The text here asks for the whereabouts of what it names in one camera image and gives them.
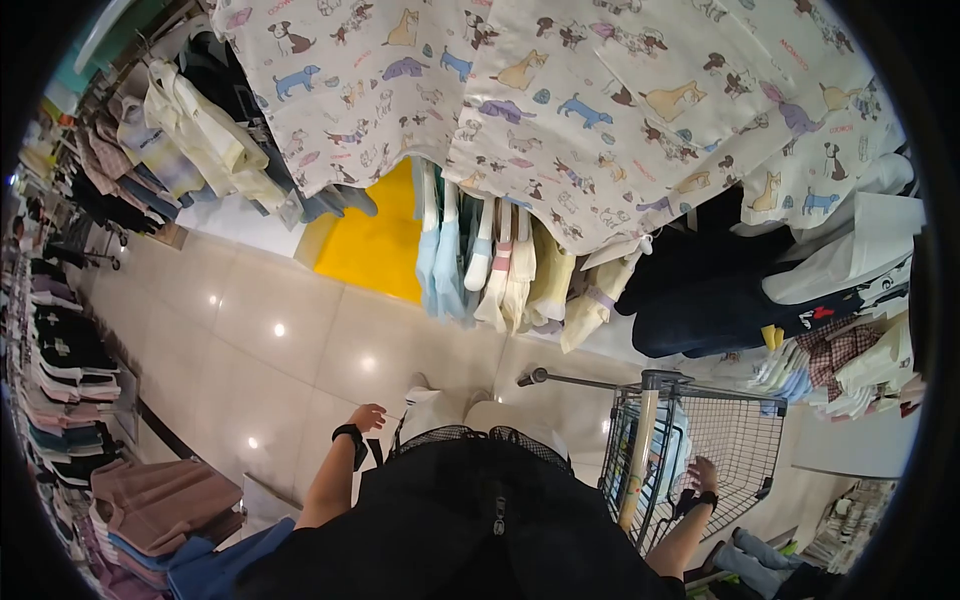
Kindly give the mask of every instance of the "white pants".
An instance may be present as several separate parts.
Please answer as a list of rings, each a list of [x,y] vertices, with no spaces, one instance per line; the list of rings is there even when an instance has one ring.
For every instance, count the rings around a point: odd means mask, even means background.
[[[400,428],[401,444],[421,433],[446,425],[465,425],[474,431],[486,432],[497,425],[506,425],[552,448],[564,459],[567,458],[566,444],[560,434],[519,406],[485,400],[477,402],[468,410],[466,398],[453,398],[444,394],[443,390],[420,387],[407,392],[407,400],[414,404],[407,408],[403,416],[403,426]]]

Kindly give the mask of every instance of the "backpack zipper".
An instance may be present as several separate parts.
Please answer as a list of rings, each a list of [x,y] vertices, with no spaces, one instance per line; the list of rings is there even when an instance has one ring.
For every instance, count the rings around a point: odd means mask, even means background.
[[[507,498],[503,496],[496,497],[496,520],[493,522],[493,534],[502,536],[507,526],[503,522],[503,516],[507,513]]]

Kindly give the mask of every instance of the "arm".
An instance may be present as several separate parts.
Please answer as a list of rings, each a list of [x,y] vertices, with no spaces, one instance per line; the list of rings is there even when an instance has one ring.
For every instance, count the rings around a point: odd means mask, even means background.
[[[376,404],[364,404],[353,412],[345,424],[354,424],[360,433],[380,429],[386,409]],[[337,436],[327,452],[324,463],[313,478],[303,500],[303,511],[294,529],[320,527],[335,516],[350,509],[353,488],[353,439],[346,434]]]
[[[709,460],[698,456],[696,463],[687,470],[693,476],[698,492],[717,493],[716,467]],[[698,504],[677,523],[677,526],[652,549],[644,559],[661,577],[676,577],[684,580],[684,567],[700,543],[713,507]]]

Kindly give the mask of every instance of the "dog print fabric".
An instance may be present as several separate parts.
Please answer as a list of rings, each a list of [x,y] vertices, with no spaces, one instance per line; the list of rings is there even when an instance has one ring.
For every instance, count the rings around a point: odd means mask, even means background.
[[[425,156],[576,254],[739,181],[745,222],[815,227],[902,137],[823,0],[610,6],[232,0],[212,23],[304,194]]]

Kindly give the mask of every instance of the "white sneaker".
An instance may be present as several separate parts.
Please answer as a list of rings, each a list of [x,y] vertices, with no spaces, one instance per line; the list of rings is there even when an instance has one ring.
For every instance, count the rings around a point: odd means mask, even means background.
[[[490,393],[486,390],[477,390],[473,393],[473,396],[470,397],[469,402],[467,402],[467,412],[470,412],[470,409],[476,405],[477,402],[489,402],[492,398]]]
[[[410,375],[410,387],[407,390],[413,390],[415,388],[423,388],[426,390],[433,390],[430,387],[430,382],[426,380],[426,375],[417,371]],[[414,400],[407,398],[407,406],[413,406],[415,404]]]

